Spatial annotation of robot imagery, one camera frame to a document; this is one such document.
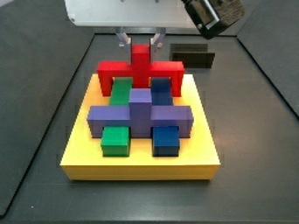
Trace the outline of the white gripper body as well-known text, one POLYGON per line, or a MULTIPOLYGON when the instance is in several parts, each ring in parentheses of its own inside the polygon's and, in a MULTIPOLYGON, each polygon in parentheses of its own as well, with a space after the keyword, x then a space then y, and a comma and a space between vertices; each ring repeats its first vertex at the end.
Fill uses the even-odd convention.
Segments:
POLYGON ((76 26, 193 28, 181 0, 64 0, 76 26))

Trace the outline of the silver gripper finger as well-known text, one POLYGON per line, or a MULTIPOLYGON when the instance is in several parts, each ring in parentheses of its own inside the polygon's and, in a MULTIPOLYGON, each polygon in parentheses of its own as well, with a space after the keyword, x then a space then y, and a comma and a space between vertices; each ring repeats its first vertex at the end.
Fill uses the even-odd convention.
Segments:
POLYGON ((125 28, 117 27, 114 29, 114 34, 118 40, 118 47, 130 52, 130 38, 126 36, 125 28))
POLYGON ((164 35, 165 35, 165 29, 162 27, 158 27, 154 31, 154 35, 149 39, 152 53, 154 53, 156 50, 162 47, 164 35))

